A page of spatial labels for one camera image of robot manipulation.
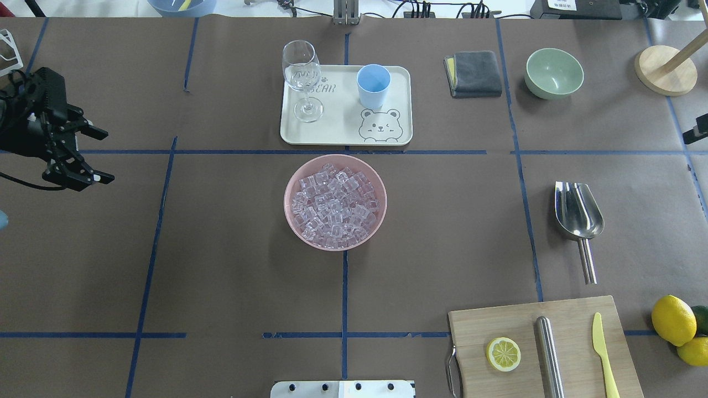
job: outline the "wine glass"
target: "wine glass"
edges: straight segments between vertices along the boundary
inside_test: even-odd
[[[282,75],[287,85],[295,91],[303,91],[305,98],[295,103],[295,117],[312,123],[322,117],[322,102],[309,96],[320,80],[321,68],[314,46],[305,40],[294,40],[282,49]]]

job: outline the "green bowl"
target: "green bowl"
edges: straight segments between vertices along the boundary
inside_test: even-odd
[[[583,85],[584,79],[580,62],[557,48],[537,50],[526,61],[526,86],[539,98],[554,100],[569,96]]]

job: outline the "red object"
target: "red object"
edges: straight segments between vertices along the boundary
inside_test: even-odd
[[[4,4],[0,3],[0,16],[15,16]]]

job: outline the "wine glass base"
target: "wine glass base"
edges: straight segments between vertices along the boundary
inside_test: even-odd
[[[303,98],[295,103],[295,117],[301,122],[316,122],[322,117],[323,111],[324,105],[322,105],[322,102],[317,98],[310,97],[309,104],[307,98]]]

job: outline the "gray towel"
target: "gray towel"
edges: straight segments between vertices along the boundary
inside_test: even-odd
[[[449,59],[454,61],[452,68]],[[492,51],[456,52],[452,57],[445,57],[445,72],[450,95],[455,98],[501,96],[501,76]]]

